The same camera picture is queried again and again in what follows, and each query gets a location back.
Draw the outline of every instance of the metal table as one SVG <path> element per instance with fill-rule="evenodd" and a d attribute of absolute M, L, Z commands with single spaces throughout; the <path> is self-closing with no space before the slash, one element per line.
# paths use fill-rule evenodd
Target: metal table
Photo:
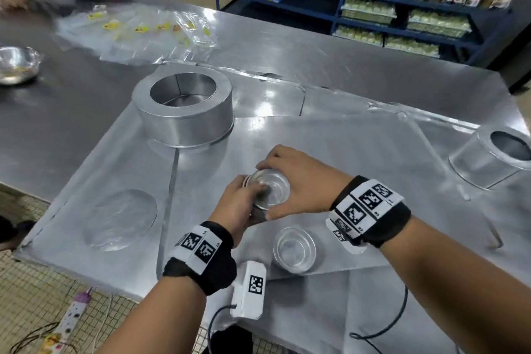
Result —
<path fill-rule="evenodd" d="M 273 74 L 293 82 L 342 89 L 373 100 L 398 102 L 473 123 L 504 123 L 518 129 L 525 126 L 501 78 L 493 72 L 175 1 L 138 1 L 197 11 L 208 17 L 220 44 L 220 49 L 213 51 L 207 62 L 215 67 Z M 34 84 L 0 90 L 0 119 L 10 124 L 0 130 L 0 182 L 49 201 L 57 196 L 126 107 L 138 80 L 155 69 L 99 62 L 79 50 L 64 52 L 54 42 L 52 32 L 50 20 L 36 13 L 22 12 L 0 19 L 0 42 L 31 46 L 46 55 L 42 75 Z M 154 148 L 152 153 L 163 157 L 160 167 L 171 161 L 171 153 L 165 150 Z M 128 272 L 127 266 L 123 266 L 121 272 L 102 273 L 91 281 L 135 299 L 145 296 L 156 282 L 153 270 L 161 227 L 162 223 L 156 221 L 142 248 L 127 257 L 130 264 L 135 264 L 134 272 Z M 116 257 L 117 261 L 123 259 L 122 255 Z M 94 258 L 92 265 L 98 266 L 102 260 L 103 257 Z M 75 260 L 69 266 L 41 262 L 76 273 Z M 304 282 L 276 282 L 271 290 L 278 292 L 270 298 L 275 312 L 249 328 L 292 348 L 324 352 L 322 347 L 330 347 L 341 351 L 342 330 L 338 329 L 343 327 L 341 323 L 345 319 L 345 313 L 341 312 L 346 308 L 341 302 L 348 290 L 348 273 L 335 276 L 337 291 L 322 292 L 320 285 L 326 285 L 326 276 L 307 277 Z M 302 285 L 299 288 L 308 291 L 302 294 L 298 306 L 274 305 L 275 297 L 287 290 L 287 284 L 283 283 L 299 283 Z M 324 304 L 319 298 L 330 304 L 329 312 L 323 311 Z M 304 327 L 279 327 L 282 322 L 289 325 L 301 308 L 309 316 Z M 337 327 L 323 330 L 318 319 L 312 321 L 311 315 L 316 313 L 323 316 L 322 324 L 326 319 Z M 312 339 L 308 339 L 309 330 L 315 333 Z"/>

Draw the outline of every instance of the yellow sticker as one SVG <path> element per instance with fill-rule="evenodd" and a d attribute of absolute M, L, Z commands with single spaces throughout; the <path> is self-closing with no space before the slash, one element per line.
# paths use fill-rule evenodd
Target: yellow sticker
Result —
<path fill-rule="evenodd" d="M 137 26 L 137 27 L 134 29 L 134 31 L 135 31 L 136 33 L 142 33 L 142 34 L 143 34 L 143 33 L 148 32 L 148 31 L 149 31 L 149 28 L 146 27 L 145 25 L 139 25 L 139 26 Z"/>
<path fill-rule="evenodd" d="M 170 23 L 169 22 L 165 22 L 164 24 L 157 25 L 157 29 L 161 29 L 161 30 L 164 30 L 164 31 L 168 31 L 169 27 L 170 27 Z"/>
<path fill-rule="evenodd" d="M 102 27 L 104 29 L 108 29 L 108 30 L 114 31 L 115 29 L 120 27 L 120 24 L 121 24 L 121 22 L 119 22 L 118 20 L 111 20 L 108 23 L 103 24 Z"/>
<path fill-rule="evenodd" d="M 104 16 L 102 11 L 97 11 L 95 13 L 89 13 L 89 18 L 91 20 L 96 20 L 97 18 L 102 18 Z"/>

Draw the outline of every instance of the clear plastic container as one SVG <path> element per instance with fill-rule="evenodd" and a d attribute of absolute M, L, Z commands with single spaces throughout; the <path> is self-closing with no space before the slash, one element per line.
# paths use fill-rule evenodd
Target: clear plastic container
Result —
<path fill-rule="evenodd" d="M 312 237 L 299 228 L 280 231 L 273 246 L 275 262 L 293 274 L 307 272 L 315 263 L 317 251 Z"/>

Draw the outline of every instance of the stainless steel bowl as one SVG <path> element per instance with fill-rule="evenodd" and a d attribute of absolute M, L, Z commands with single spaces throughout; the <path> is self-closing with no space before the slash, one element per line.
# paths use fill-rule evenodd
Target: stainless steel bowl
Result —
<path fill-rule="evenodd" d="M 14 86 L 39 73 L 42 56 L 35 49 L 3 46 L 0 48 L 0 84 Z"/>

